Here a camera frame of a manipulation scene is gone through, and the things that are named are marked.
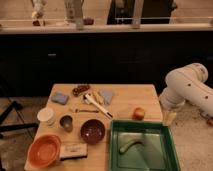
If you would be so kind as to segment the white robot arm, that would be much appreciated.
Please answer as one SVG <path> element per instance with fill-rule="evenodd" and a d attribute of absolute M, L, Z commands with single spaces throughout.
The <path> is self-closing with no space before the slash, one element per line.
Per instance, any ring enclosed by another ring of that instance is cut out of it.
<path fill-rule="evenodd" d="M 197 105 L 205 118 L 213 119 L 213 88 L 205 85 L 207 79 L 208 70 L 200 63 L 174 69 L 166 75 L 166 87 L 159 96 L 164 126 L 172 123 L 186 101 Z"/>

